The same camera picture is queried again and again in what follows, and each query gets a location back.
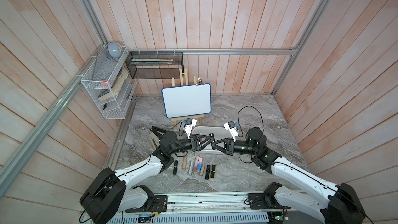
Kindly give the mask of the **white storage box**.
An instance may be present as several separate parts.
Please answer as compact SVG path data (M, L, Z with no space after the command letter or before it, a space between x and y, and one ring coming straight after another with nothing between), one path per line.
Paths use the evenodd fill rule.
M197 126L192 129L191 134L200 134L209 136L210 134L214 135L215 140L220 140L224 138L231 138L231 134L224 127L210 127L210 126ZM211 145L207 145L201 153L209 153L209 154L220 154L223 153L217 149L212 149Z

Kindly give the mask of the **gold black square lipstick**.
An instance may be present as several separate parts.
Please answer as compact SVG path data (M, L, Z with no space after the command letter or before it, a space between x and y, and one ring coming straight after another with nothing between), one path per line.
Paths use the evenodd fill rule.
M216 172L216 165L212 164L210 167L210 172L209 172L209 180L215 179L215 172Z

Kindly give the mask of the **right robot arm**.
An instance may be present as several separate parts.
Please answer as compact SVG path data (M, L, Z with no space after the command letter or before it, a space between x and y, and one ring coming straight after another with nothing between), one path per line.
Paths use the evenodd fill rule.
M210 136L213 138L213 149L231 156L235 153L249 154L259 169L302 190L299 193L273 182L262 194L248 195L252 209L290 207L324 224L361 224L368 217L350 185L337 185L294 165L267 146L267 138L258 127L250 129L244 141L236 139L236 130L232 130L227 137Z

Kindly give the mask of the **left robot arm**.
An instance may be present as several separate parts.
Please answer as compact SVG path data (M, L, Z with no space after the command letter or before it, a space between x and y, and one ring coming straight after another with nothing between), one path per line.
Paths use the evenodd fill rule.
M173 164L175 153L201 151L215 141L214 135L192 134L189 138L178 139L175 132L169 131L160 136L160 144L142 162L125 169L101 170L83 196L80 205L83 213L89 216L81 224L93 221L95 224L109 222L117 212L130 208L142 208L149 199L151 191L144 186L133 188L144 179L156 176Z

